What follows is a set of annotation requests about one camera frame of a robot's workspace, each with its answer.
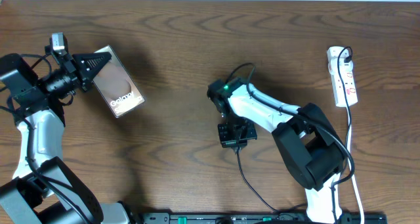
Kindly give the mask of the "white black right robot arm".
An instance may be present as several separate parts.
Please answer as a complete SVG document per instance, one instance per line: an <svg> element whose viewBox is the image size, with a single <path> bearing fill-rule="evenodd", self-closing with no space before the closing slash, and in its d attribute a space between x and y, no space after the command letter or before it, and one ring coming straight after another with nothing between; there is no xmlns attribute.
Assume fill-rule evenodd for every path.
<svg viewBox="0 0 420 224"><path fill-rule="evenodd" d="M342 211L337 188L354 167L348 148L315 104L286 104L263 94L242 78L220 79L208 86L207 97L225 122L218 126L222 147L239 153L257 138L259 125L271 133L291 176L305 189L306 214L316 223L337 223Z"/></svg>

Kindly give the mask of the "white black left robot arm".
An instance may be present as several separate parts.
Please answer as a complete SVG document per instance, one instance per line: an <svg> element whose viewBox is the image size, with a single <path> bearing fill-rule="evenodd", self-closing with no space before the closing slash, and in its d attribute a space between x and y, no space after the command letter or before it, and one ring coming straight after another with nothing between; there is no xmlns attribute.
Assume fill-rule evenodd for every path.
<svg viewBox="0 0 420 224"><path fill-rule="evenodd" d="M1 81L19 104L4 108L22 136L20 161L1 186L1 207L14 223L135 223L121 203L101 204L62 160L65 103L87 91L110 53L53 55L59 69L39 78L17 53L1 57Z"/></svg>

